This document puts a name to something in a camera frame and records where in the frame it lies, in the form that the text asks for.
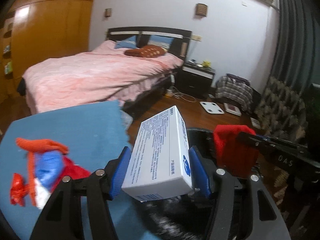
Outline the brown dotted pillow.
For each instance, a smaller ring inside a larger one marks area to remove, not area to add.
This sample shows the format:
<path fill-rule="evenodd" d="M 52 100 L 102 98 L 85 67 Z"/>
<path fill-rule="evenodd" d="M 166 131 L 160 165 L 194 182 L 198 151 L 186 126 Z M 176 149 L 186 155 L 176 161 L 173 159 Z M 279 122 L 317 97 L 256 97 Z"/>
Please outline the brown dotted pillow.
<path fill-rule="evenodd" d="M 156 45 L 146 45 L 142 48 L 128 49 L 124 52 L 124 55 L 141 58 L 156 58 L 163 56 L 166 53 L 167 50 L 163 47 L 159 47 Z"/>

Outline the bed with pink duvet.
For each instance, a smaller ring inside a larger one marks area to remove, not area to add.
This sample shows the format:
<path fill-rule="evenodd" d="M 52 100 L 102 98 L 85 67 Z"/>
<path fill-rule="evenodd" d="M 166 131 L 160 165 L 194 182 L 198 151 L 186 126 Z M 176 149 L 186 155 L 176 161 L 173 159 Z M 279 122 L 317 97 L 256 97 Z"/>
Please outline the bed with pink duvet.
<path fill-rule="evenodd" d="M 167 53 L 156 58 L 124 55 L 117 41 L 136 36 L 137 48 L 151 35 L 173 37 Z M 50 58 L 23 74 L 25 99 L 32 114 L 89 103 L 118 101 L 132 116 L 150 108 L 184 64 L 192 32 L 166 27 L 119 27 L 107 31 L 97 48 L 73 56 Z"/>

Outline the orange foam net sleeve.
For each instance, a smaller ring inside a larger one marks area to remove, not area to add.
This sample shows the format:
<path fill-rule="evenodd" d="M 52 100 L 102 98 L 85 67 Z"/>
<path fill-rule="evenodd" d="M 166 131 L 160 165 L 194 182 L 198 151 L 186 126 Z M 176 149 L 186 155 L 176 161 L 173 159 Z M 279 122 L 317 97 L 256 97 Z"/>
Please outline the orange foam net sleeve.
<path fill-rule="evenodd" d="M 35 154 L 43 154 L 50 151 L 59 151 L 61 154 L 68 154 L 69 148 L 59 142 L 50 139 L 28 140 L 23 138 L 17 138 L 16 144 L 19 148 L 27 151 L 27 171 L 28 171 L 28 183 L 29 183 L 29 195 L 31 203 L 36 206 L 36 191 L 35 191 Z"/>

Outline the left wall lamp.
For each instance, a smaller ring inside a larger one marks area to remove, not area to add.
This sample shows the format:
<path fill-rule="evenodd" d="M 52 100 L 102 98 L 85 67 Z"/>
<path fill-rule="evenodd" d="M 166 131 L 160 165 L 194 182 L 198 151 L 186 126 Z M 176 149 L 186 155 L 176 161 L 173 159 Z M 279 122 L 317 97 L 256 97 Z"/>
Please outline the left wall lamp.
<path fill-rule="evenodd" d="M 109 18 L 111 16 L 112 16 L 112 9 L 111 8 L 105 9 L 104 17 Z"/>

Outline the white blue medicine box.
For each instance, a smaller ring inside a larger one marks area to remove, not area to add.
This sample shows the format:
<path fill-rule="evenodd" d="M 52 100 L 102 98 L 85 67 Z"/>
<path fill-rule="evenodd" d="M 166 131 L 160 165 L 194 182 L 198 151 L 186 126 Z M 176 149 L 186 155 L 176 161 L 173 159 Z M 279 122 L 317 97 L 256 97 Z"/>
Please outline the white blue medicine box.
<path fill-rule="evenodd" d="M 187 131 L 176 106 L 140 124 L 121 189 L 140 202 L 193 191 Z"/>

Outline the left blue pillow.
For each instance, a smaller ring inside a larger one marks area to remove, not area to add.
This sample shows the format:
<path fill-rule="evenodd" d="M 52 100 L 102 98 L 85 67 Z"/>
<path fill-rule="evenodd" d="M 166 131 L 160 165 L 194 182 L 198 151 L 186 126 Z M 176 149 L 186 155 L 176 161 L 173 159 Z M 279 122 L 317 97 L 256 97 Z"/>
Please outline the left blue pillow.
<path fill-rule="evenodd" d="M 119 48 L 136 49 L 137 48 L 136 36 L 131 36 L 127 39 L 117 41 L 115 45 L 115 49 L 119 49 Z"/>

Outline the plaid cloth on chair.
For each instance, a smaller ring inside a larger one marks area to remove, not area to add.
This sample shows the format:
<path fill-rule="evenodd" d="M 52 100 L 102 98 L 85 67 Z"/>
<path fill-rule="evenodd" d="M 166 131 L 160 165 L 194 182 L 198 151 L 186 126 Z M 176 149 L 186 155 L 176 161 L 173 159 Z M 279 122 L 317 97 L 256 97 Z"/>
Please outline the plaid cloth on chair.
<path fill-rule="evenodd" d="M 253 88 L 250 84 L 228 75 L 220 77 L 215 84 L 215 97 L 237 102 L 245 112 L 251 111 Z"/>

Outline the right blue pillow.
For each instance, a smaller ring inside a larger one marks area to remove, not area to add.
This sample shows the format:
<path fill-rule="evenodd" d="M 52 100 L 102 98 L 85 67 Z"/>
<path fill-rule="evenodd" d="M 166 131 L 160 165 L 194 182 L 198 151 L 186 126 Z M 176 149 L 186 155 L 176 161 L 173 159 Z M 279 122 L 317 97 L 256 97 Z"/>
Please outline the right blue pillow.
<path fill-rule="evenodd" d="M 154 45 L 169 50 L 173 40 L 173 37 L 151 35 L 148 40 L 148 45 Z"/>

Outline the right wall lamp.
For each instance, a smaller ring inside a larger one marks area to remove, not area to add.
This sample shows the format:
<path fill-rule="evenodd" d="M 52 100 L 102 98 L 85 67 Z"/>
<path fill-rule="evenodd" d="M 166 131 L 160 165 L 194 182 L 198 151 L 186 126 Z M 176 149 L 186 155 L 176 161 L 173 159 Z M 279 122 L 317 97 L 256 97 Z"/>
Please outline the right wall lamp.
<path fill-rule="evenodd" d="M 204 3 L 197 3 L 195 7 L 196 17 L 207 17 L 208 5 Z"/>

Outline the wall lamp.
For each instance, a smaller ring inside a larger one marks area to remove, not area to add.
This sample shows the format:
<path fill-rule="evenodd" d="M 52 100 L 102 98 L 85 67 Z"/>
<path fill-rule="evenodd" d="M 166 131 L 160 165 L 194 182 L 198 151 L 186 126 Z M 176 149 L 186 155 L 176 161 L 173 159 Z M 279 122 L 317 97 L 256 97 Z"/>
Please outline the wall lamp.
<path fill-rule="evenodd" d="M 111 16 L 112 16 L 112 9 L 111 8 L 105 9 L 104 17 L 109 18 Z"/>
<path fill-rule="evenodd" d="M 208 5 L 204 3 L 197 3 L 195 7 L 196 17 L 207 17 Z"/>

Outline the blue pillow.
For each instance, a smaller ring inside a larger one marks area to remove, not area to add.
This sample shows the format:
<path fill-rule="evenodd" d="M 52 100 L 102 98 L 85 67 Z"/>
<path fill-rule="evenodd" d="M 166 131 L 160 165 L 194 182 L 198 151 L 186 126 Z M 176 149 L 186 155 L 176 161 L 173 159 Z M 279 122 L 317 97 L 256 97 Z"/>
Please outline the blue pillow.
<path fill-rule="evenodd" d="M 173 37 L 151 35 L 148 40 L 148 45 L 154 45 L 169 50 L 173 40 Z"/>
<path fill-rule="evenodd" d="M 115 49 L 119 49 L 119 48 L 136 49 L 137 48 L 136 36 L 131 36 L 127 39 L 117 41 L 115 45 Z"/>

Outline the white bathroom scale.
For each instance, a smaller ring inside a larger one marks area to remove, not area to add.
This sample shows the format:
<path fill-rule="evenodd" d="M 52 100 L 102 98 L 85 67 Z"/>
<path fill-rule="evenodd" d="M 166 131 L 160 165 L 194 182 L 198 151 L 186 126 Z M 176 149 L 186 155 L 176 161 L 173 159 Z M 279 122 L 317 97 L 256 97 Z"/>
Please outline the white bathroom scale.
<path fill-rule="evenodd" d="M 224 111 L 214 102 L 200 101 L 202 108 L 209 114 L 224 114 Z"/>

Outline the blue plastic bag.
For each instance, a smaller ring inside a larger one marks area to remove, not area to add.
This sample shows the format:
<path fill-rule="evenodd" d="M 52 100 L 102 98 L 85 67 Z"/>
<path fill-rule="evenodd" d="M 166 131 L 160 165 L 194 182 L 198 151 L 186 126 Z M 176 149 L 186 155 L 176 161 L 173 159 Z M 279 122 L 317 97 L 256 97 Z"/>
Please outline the blue plastic bag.
<path fill-rule="evenodd" d="M 59 151 L 35 154 L 35 176 L 48 191 L 52 189 L 63 169 L 63 158 Z"/>

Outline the yellow plush toy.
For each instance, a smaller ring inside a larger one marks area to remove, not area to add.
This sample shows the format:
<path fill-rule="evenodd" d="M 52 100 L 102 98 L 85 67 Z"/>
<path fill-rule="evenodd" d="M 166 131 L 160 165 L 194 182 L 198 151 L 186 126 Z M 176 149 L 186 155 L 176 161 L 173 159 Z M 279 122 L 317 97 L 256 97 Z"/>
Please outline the yellow plush toy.
<path fill-rule="evenodd" d="M 210 68 L 211 67 L 210 61 L 203 61 L 201 64 L 202 64 L 203 68 Z"/>

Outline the black lined trash bin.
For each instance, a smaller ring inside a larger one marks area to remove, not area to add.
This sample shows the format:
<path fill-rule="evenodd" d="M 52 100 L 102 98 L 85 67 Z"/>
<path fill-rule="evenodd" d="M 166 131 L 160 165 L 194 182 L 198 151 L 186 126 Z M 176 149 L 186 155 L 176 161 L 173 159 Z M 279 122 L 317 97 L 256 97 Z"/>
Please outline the black lined trash bin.
<path fill-rule="evenodd" d="M 229 239 L 246 239 L 252 230 L 248 184 L 234 179 L 234 203 Z M 144 226 L 161 239 L 204 239 L 217 195 L 207 199 L 200 193 L 140 203 L 133 201 Z"/>

